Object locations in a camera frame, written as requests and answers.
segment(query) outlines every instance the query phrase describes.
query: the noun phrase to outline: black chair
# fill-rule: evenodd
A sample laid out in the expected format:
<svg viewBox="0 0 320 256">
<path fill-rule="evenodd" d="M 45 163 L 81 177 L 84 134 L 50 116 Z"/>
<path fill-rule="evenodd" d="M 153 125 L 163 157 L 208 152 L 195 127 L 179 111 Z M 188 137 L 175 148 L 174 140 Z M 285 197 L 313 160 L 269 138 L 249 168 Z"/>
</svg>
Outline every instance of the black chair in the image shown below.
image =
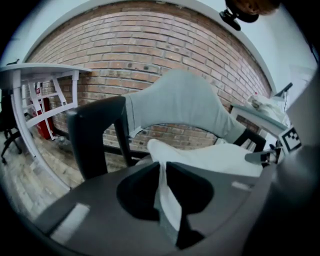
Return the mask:
<svg viewBox="0 0 320 256">
<path fill-rule="evenodd" d="M 161 101 L 167 104 L 159 108 Z M 210 84 L 183 70 L 166 73 L 142 91 L 98 100 L 68 112 L 69 137 L 84 179 L 108 172 L 103 132 L 112 124 L 129 167 L 137 162 L 132 158 L 129 138 L 134 137 L 137 130 L 157 124 L 194 126 L 238 146 L 249 139 L 256 144 L 254 152 L 263 151 L 266 144 L 264 138 L 244 127 L 224 109 Z"/>
<path fill-rule="evenodd" d="M 14 111 L 11 104 L 11 95 L 9 90 L 2 90 L 1 95 L 1 113 L 0 113 L 0 132 L 4 132 L 6 141 L 4 142 L 4 148 L 1 153 L 2 163 L 6 164 L 7 161 L 4 158 L 4 154 L 10 144 L 13 142 L 18 149 L 18 154 L 22 153 L 21 148 L 16 143 L 15 139 L 21 136 L 19 131 L 12 133 L 12 129 L 18 130 L 17 123 L 14 116 Z"/>
</svg>

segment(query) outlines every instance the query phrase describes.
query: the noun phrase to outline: chair backrest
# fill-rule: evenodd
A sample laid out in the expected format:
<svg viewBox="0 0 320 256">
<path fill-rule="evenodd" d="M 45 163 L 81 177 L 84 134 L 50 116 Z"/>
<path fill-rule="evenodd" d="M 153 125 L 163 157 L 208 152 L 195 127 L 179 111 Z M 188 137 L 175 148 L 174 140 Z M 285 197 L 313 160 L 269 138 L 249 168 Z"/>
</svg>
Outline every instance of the chair backrest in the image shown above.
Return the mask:
<svg viewBox="0 0 320 256">
<path fill-rule="evenodd" d="M 16 127 L 16 125 L 10 91 L 3 89 L 1 91 L 0 131 L 12 129 Z"/>
</svg>

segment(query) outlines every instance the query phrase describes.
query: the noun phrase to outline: white metal frame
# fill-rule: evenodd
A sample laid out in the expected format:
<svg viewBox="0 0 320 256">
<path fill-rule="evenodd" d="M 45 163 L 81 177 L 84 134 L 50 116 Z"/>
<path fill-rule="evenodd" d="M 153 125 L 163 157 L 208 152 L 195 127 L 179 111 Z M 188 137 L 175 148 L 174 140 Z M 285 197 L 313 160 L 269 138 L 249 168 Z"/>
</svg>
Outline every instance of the white metal frame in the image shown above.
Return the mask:
<svg viewBox="0 0 320 256">
<path fill-rule="evenodd" d="M 263 119 L 262 117 L 255 115 L 251 112 L 237 108 L 236 106 L 232 107 L 230 115 L 233 116 L 234 119 L 237 119 L 237 116 L 241 116 L 241 117 L 249 120 L 250 122 L 254 123 L 258 127 L 260 127 L 262 130 L 265 130 L 266 132 L 270 133 L 272 136 L 274 136 L 276 138 L 278 138 L 279 134 L 284 131 L 284 130 L 280 129 L 278 126 L 269 122 L 268 120 Z M 215 144 L 218 145 L 221 143 L 224 143 L 224 140 L 222 138 L 219 138 Z"/>
<path fill-rule="evenodd" d="M 67 104 L 67 101 L 62 93 L 62 90 L 59 86 L 59 82 L 57 78 L 60 77 L 66 77 L 66 76 L 72 76 L 72 103 Z M 32 83 L 36 82 L 45 82 L 52 80 L 54 84 L 54 88 L 56 93 L 48 94 L 48 95 L 40 95 L 37 96 L 35 93 L 34 86 L 31 86 Z M 53 138 L 53 135 L 50 131 L 49 124 L 48 124 L 48 118 L 52 117 L 58 113 L 61 113 L 63 111 L 76 108 L 78 106 L 78 97 L 77 97 L 77 84 L 79 80 L 79 70 L 72 70 L 62 73 L 39 73 L 39 74 L 30 74 L 30 75 L 21 75 L 21 69 L 14 69 L 12 70 L 12 84 L 13 84 L 13 96 L 11 97 L 11 103 L 13 108 L 14 117 L 17 123 L 17 126 L 19 128 L 19 131 L 21 133 L 21 136 L 27 146 L 27 149 L 31 153 L 32 156 L 36 157 L 39 164 L 66 190 L 70 190 L 70 187 L 65 184 L 49 167 L 47 162 L 44 160 L 40 152 L 38 151 L 31 133 L 29 131 L 29 128 L 40 123 L 41 121 L 45 120 L 46 126 L 49 130 L 51 139 Z M 21 95 L 21 86 L 22 81 L 26 81 L 29 85 L 30 90 L 30 96 L 32 99 L 33 104 L 28 105 L 23 108 L 22 103 L 22 95 Z M 43 106 L 43 99 L 47 97 L 52 97 L 58 95 L 59 99 L 61 101 L 60 107 L 51 109 L 49 111 L 45 111 Z M 35 107 L 37 116 L 31 118 L 26 122 L 25 116 L 24 116 L 24 109 L 28 109 L 31 107 Z"/>
</svg>

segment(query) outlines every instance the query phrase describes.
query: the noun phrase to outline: wooden floor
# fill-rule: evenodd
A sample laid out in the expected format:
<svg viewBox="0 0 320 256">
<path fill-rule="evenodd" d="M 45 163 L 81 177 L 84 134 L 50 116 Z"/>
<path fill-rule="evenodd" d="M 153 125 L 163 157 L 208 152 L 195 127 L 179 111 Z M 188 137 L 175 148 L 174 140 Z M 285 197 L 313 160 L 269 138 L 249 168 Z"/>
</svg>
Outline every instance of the wooden floor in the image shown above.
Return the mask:
<svg viewBox="0 0 320 256">
<path fill-rule="evenodd" d="M 70 187 L 74 188 L 84 180 L 78 170 L 75 158 L 69 150 L 61 149 L 57 140 L 45 140 L 32 130 L 35 144 L 51 169 Z M 5 142 L 0 133 L 0 151 Z M 22 148 L 18 154 L 12 143 L 4 154 L 7 164 L 0 162 L 1 183 L 5 187 L 12 206 L 20 213 L 34 220 L 46 207 L 51 205 L 67 191 L 62 188 L 29 154 L 21 138 L 17 140 Z M 109 172 L 125 167 L 123 157 L 106 153 Z"/>
</svg>

